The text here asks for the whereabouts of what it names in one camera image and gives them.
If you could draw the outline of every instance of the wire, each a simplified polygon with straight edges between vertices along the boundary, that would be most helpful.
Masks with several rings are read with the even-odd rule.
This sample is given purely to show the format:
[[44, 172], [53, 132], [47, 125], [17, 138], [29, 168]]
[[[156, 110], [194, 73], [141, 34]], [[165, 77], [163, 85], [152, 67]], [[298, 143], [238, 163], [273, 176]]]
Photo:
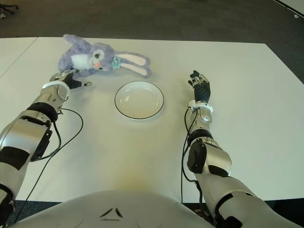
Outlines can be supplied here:
[[61, 137], [60, 137], [60, 134], [59, 134], [59, 131], [57, 129], [57, 126], [56, 126], [56, 122], [53, 121], [53, 125], [54, 125], [54, 129], [55, 129], [55, 132], [57, 134], [57, 137], [58, 137], [58, 147], [52, 152], [50, 153], [48, 156], [45, 156], [43, 158], [38, 158], [37, 160], [35, 161], [40, 161], [40, 160], [43, 160], [43, 159], [46, 159], [46, 158], [49, 158], [49, 157], [52, 157], [53, 155], [55, 155], [59, 150], [60, 150], [60, 147], [61, 147]]
[[72, 140], [81, 132], [81, 130], [82, 130], [83, 126], [84, 126], [84, 120], [83, 120], [83, 118], [81, 117], [81, 115], [80, 115], [79, 113], [77, 113], [77, 112], [75, 112], [75, 111], [73, 111], [73, 110], [71, 110], [71, 109], [67, 109], [67, 108], [62, 108], [61, 110], [67, 110], [67, 111], [70, 111], [70, 112], [73, 112], [73, 113], [77, 114], [77, 115], [79, 116], [79, 118], [81, 119], [81, 127], [80, 127], [79, 131], [77, 132], [77, 134], [74, 135], [74, 137], [72, 137], [72, 138], [71, 138], [69, 141], [67, 141], [62, 147], [60, 147], [60, 146], [61, 146], [61, 138], [60, 138], [60, 135], [58, 135], [58, 130], [57, 130], [57, 128], [56, 128], [55, 122], [53, 122], [53, 123], [54, 123], [55, 131], [56, 131], [56, 133], [57, 133], [57, 135], [58, 135], [58, 139], [59, 139], [60, 145], [59, 145], [59, 147], [57, 147], [56, 150], [54, 150], [54, 151], [53, 151], [52, 153], [50, 153], [48, 156], [45, 156], [45, 157], [40, 158], [40, 159], [37, 159], [37, 161], [40, 161], [40, 160], [43, 160], [43, 159], [46, 159], [46, 158], [49, 158], [49, 157], [54, 156], [54, 155], [55, 155], [56, 153], [58, 153], [63, 147], [65, 147], [69, 142], [71, 142], [71, 141], [72, 141]]
[[202, 190], [200, 188], [200, 184], [197, 180], [190, 180], [186, 173], [185, 173], [185, 170], [184, 170], [184, 157], [185, 157], [185, 154], [187, 152], [187, 150], [189, 149], [189, 145], [187, 144], [187, 147], [185, 148], [186, 146], [186, 142], [187, 142], [187, 139], [188, 137], [190, 136], [190, 129], [191, 127], [193, 126], [195, 120], [196, 120], [196, 117], [198, 116], [198, 110], [196, 109], [196, 113], [195, 113], [195, 117], [194, 117], [194, 120], [192, 121], [190, 127], [188, 128], [187, 126], [187, 123], [186, 123], [186, 117], [187, 117], [187, 113], [188, 113], [189, 109], [186, 110], [185, 112], [185, 115], [184, 115], [184, 123], [185, 123], [185, 127], [186, 127], [186, 130], [187, 130], [187, 136], [186, 136], [186, 139], [185, 139], [185, 142], [184, 142], [184, 146], [183, 146], [183, 150], [182, 150], [182, 157], [181, 157], [181, 175], [180, 175], [180, 193], [181, 193], [181, 203], [183, 203], [183, 191], [182, 191], [182, 177], [184, 176], [185, 179], [189, 182], [192, 182], [192, 183], [195, 183], [197, 189], [199, 190], [199, 208], [201, 210], [201, 213], [202, 213], [202, 216], [203, 218], [209, 222], [210, 224], [213, 224], [213, 222], [211, 221], [212, 220], [212, 217], [211, 219], [208, 218], [207, 214], [205, 213], [205, 209], [204, 209], [204, 206], [203, 206], [203, 193], [202, 193]]
[[189, 148], [189, 145], [187, 145], [187, 148], [185, 149], [185, 145], [186, 145], [186, 142], [187, 142], [187, 138], [189, 137], [189, 135], [190, 135], [190, 129], [191, 129], [191, 127], [193, 126], [193, 124], [194, 124], [194, 122], [195, 122], [195, 119], [196, 119], [196, 117], [197, 117], [197, 115], [198, 115], [198, 110], [196, 109], [196, 114], [195, 114], [195, 118], [194, 118], [194, 120], [192, 121], [192, 123], [191, 123], [191, 125], [190, 125], [190, 128], [188, 129], [188, 127], [187, 127], [187, 123], [186, 123], [186, 117], [187, 117], [187, 113], [188, 113], [188, 111], [189, 111], [189, 107], [187, 108], [187, 110], [186, 110], [186, 112], [185, 112], [185, 115], [184, 115], [184, 123], [185, 123], [185, 127], [186, 127], [186, 130], [187, 130], [187, 136], [186, 136], [186, 139], [185, 139], [185, 142], [184, 142], [184, 146], [183, 146], [183, 148], [182, 148], [182, 157], [181, 157], [181, 172], [180, 172], [180, 198], [181, 198], [181, 203], [183, 203], [183, 192], [182, 192], [182, 177], [183, 177], [183, 175], [184, 175], [184, 177], [186, 178], [186, 180], [187, 181], [189, 181], [189, 182], [195, 182], [195, 180], [190, 180], [188, 177], [187, 177], [187, 175], [186, 175], [186, 173], [185, 173], [185, 170], [184, 170], [184, 157], [185, 157], [185, 154], [186, 154], [186, 152], [187, 152], [187, 150], [188, 150], [188, 148]]
[[25, 207], [25, 205], [26, 205], [26, 203], [27, 203], [29, 197], [31, 196], [32, 192], [34, 191], [34, 189], [35, 189], [35, 187], [36, 187], [38, 181], [40, 180], [40, 177], [42, 176], [42, 174], [43, 174], [43, 172], [44, 172], [44, 169], [47, 167], [48, 163], [51, 161], [51, 159], [52, 159], [52, 158], [53, 158], [53, 157], [54, 157], [54, 156], [55, 156], [63, 147], [65, 147], [65, 146], [66, 146], [69, 142], [71, 142], [77, 135], [79, 135], [79, 133], [81, 132], [81, 130], [82, 130], [83, 126], [84, 126], [84, 120], [83, 120], [82, 116], [81, 116], [79, 113], [77, 113], [77, 112], [75, 112], [75, 111], [73, 111], [73, 110], [71, 110], [71, 109], [67, 109], [67, 108], [62, 108], [62, 110], [67, 110], [67, 111], [70, 111], [70, 112], [73, 112], [73, 113], [77, 114], [77, 115], [80, 117], [80, 119], [81, 119], [81, 127], [80, 127], [79, 131], [78, 131], [78, 132], [77, 132], [69, 141], [67, 141], [63, 146], [61, 146], [61, 137], [60, 137], [59, 131], [58, 131], [58, 129], [57, 129], [56, 122], [55, 122], [55, 121], [53, 122], [54, 129], [55, 129], [55, 131], [56, 131], [56, 133], [57, 133], [58, 140], [59, 140], [58, 147], [57, 147], [57, 149], [54, 150], [50, 155], [48, 155], [48, 156], [42, 158], [42, 159], [46, 159], [46, 158], [49, 158], [49, 159], [48, 159], [48, 161], [45, 163], [45, 165], [43, 166], [43, 169], [42, 169], [42, 171], [40, 172], [40, 174], [39, 174], [39, 176], [38, 176], [38, 178], [37, 178], [37, 180], [36, 180], [36, 183], [34, 184], [32, 190], [31, 190], [30, 193], [28, 194], [27, 198], [25, 199], [25, 202], [23, 203], [23, 205], [22, 205], [20, 211], [18, 212], [18, 214], [17, 214], [17, 216], [16, 216], [16, 218], [15, 218], [14, 223], [17, 222], [17, 220], [18, 220], [18, 218], [19, 218], [19, 216], [20, 216], [20, 213], [22, 212], [22, 210], [23, 210], [23, 208]]

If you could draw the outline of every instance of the table surface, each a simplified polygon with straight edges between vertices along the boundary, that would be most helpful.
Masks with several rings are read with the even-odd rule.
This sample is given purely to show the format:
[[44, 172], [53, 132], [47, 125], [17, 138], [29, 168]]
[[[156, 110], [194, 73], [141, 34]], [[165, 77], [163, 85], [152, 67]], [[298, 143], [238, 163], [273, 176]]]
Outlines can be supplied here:
[[[304, 197], [304, 85], [265, 44], [87, 40], [149, 56], [153, 74], [143, 79], [117, 69], [85, 78], [91, 88], [71, 91], [64, 107], [83, 116], [83, 131], [49, 163], [29, 200], [66, 201], [114, 189], [180, 200], [183, 116], [193, 99], [187, 81], [194, 69], [210, 80], [211, 131], [232, 159], [231, 176], [263, 200]], [[0, 105], [5, 106], [0, 129], [37, 97], [68, 48], [62, 38], [38, 38], [0, 78]], [[116, 91], [136, 80], [154, 83], [163, 92], [164, 106], [151, 119], [128, 119], [114, 105]], [[66, 142], [80, 121], [64, 112], [57, 126]], [[56, 134], [52, 137], [46, 154], [57, 146]], [[29, 165], [17, 199], [27, 197], [44, 163]], [[185, 182], [184, 201], [198, 202], [196, 187]]]
[[0, 39], [0, 77], [36, 39], [36, 37]]
[[296, 11], [304, 14], [304, 1], [303, 0], [280, 0], [282, 3], [285, 3], [287, 6], [295, 9]]

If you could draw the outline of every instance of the purple plush rabbit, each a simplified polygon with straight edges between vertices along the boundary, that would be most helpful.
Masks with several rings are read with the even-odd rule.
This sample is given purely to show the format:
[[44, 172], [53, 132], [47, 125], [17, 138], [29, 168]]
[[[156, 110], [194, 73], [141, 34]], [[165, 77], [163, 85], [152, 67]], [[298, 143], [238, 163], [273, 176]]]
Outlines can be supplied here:
[[72, 47], [62, 55], [58, 68], [62, 72], [69, 69], [80, 70], [80, 76], [88, 76], [97, 71], [110, 71], [127, 68], [144, 77], [151, 75], [149, 58], [131, 52], [115, 51], [110, 45], [95, 43], [93, 45], [83, 38], [65, 34], [65, 41]]

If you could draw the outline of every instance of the gray carpet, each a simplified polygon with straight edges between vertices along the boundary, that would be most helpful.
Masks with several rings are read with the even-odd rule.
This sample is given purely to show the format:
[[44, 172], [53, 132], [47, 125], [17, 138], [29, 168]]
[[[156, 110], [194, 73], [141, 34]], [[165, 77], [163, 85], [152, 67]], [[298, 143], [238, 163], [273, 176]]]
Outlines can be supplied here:
[[[0, 38], [69, 33], [92, 38], [266, 43], [304, 83], [304, 21], [294, 19], [292, 12], [272, 0], [1, 2], [16, 3], [20, 9], [0, 20]], [[29, 202], [20, 218], [54, 204]]]

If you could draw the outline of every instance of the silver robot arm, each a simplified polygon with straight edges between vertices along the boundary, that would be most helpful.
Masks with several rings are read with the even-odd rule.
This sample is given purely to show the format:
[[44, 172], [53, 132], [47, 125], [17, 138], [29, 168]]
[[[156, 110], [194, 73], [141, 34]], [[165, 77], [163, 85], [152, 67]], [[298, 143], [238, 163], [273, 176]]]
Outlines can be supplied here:
[[74, 73], [71, 70], [52, 76], [29, 108], [0, 133], [0, 227], [15, 209], [14, 199], [29, 162], [39, 160], [46, 150], [51, 123], [57, 120], [70, 88], [91, 85], [74, 80]]
[[299, 228], [300, 226], [276, 214], [238, 179], [229, 176], [231, 159], [222, 150], [210, 133], [212, 107], [209, 81], [194, 71], [189, 84], [194, 89], [195, 100], [189, 107], [188, 145], [190, 146], [187, 166], [195, 174], [203, 197], [220, 228]]

